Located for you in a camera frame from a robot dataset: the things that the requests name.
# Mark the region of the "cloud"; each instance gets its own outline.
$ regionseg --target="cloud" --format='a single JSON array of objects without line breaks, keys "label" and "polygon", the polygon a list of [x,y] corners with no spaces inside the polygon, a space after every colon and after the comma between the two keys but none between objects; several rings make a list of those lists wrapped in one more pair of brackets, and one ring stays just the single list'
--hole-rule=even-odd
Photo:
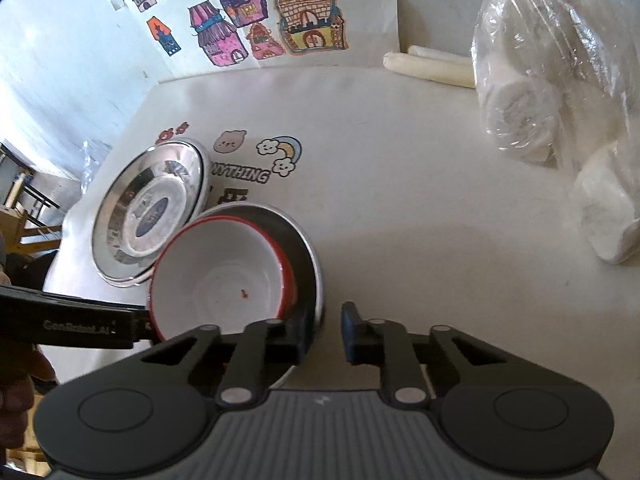
[{"label": "cloud", "polygon": [[276,139],[264,139],[256,145],[258,153],[261,155],[273,155],[278,151],[279,140]]},{"label": "cloud", "polygon": [[271,171],[273,171],[273,173],[279,174],[280,176],[287,176],[295,169],[296,165],[291,161],[290,157],[286,156],[285,158],[274,160],[273,168],[271,169]]}]

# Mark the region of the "gray ribbed panel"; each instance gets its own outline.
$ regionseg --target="gray ribbed panel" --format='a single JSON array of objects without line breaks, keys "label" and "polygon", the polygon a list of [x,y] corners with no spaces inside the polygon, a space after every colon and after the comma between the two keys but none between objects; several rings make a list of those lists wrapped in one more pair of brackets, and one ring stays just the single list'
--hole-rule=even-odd
[{"label": "gray ribbed panel", "polygon": [[[54,472],[51,480],[75,476]],[[376,392],[274,391],[220,417],[190,457],[144,480],[507,480],[453,452],[423,413]],[[595,471],[566,480],[602,480]]]}]

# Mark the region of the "clear plastic bag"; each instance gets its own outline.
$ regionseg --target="clear plastic bag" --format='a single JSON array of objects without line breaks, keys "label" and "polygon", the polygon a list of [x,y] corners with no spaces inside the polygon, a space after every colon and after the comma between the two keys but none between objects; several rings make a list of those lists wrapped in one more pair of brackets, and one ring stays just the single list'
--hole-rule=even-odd
[{"label": "clear plastic bag", "polygon": [[640,64],[608,0],[483,0],[471,55],[481,121],[499,149],[572,178],[603,260],[640,248]]},{"label": "clear plastic bag", "polygon": [[86,193],[95,173],[107,158],[111,149],[110,145],[101,140],[92,139],[82,143],[82,153],[84,154],[84,168],[82,168],[82,180],[80,181],[82,194]]}]

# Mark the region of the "red rim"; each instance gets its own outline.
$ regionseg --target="red rim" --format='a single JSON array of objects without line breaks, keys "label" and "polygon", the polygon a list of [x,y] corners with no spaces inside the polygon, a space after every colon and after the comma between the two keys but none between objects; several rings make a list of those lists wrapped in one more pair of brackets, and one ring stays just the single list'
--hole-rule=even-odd
[{"label": "red rim", "polygon": [[205,222],[211,222],[213,220],[230,220],[232,222],[238,222],[238,223],[247,225],[251,227],[253,230],[255,230],[260,236],[262,236],[262,238],[264,238],[264,240],[268,243],[269,247],[275,254],[276,259],[280,265],[280,276],[282,278],[280,305],[278,306],[278,311],[276,313],[277,319],[283,319],[284,315],[287,313],[287,310],[290,307],[292,307],[293,303],[296,301],[296,296],[297,296],[296,283],[294,281],[293,270],[291,268],[289,259],[287,258],[287,255],[284,253],[282,248],[273,240],[273,238],[269,236],[269,234],[267,234],[267,232],[264,229],[262,229],[260,226],[257,226],[253,222],[245,220],[244,218],[239,218],[237,216],[231,216],[231,215],[207,216],[199,220],[196,220],[186,225],[182,229],[180,229],[173,236],[173,238],[169,240],[169,243],[164,247],[164,249],[162,249],[160,256],[158,256],[158,259],[154,264],[154,272],[151,275],[151,282],[149,284],[149,293],[147,297],[146,306],[147,306],[147,309],[149,310],[149,317],[151,319],[151,324],[153,325],[156,333],[158,334],[158,337],[162,341],[166,341],[166,338],[162,334],[161,330],[158,328],[158,323],[156,322],[156,317],[154,316],[153,302],[151,300],[151,297],[153,295],[153,290],[154,290],[154,280],[156,278],[156,269],[158,268],[158,265],[164,258],[164,255],[166,254],[166,252],[169,250],[169,248],[171,248],[171,246],[180,236],[182,236],[185,232],[189,231],[190,229],[193,229],[194,227],[200,224],[204,224]]}]

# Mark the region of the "table surface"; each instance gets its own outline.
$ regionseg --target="table surface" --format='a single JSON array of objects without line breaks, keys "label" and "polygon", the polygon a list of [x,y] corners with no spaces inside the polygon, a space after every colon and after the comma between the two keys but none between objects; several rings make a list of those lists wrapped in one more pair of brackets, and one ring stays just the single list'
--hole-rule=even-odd
[{"label": "table surface", "polygon": [[[243,112],[242,103],[252,106]],[[256,142],[295,135],[303,144],[296,169],[247,185],[250,200],[301,223],[324,272],[326,322],[287,386],[378,384],[375,368],[344,361],[343,301],[411,332],[450,324],[599,391],[616,415],[603,470],[635,478],[640,269],[598,261],[565,211],[561,175],[498,152],[478,117],[471,90],[381,69],[247,71],[157,86],[66,216],[46,290],[145,303],[146,285],[117,289],[100,279],[89,219],[118,172],[168,125],[188,120],[185,136],[203,142],[213,161],[234,164],[260,164]],[[237,128],[248,132],[242,148],[213,152],[220,131]],[[213,184],[215,202],[238,181]],[[126,354],[45,352],[63,381]]]}]

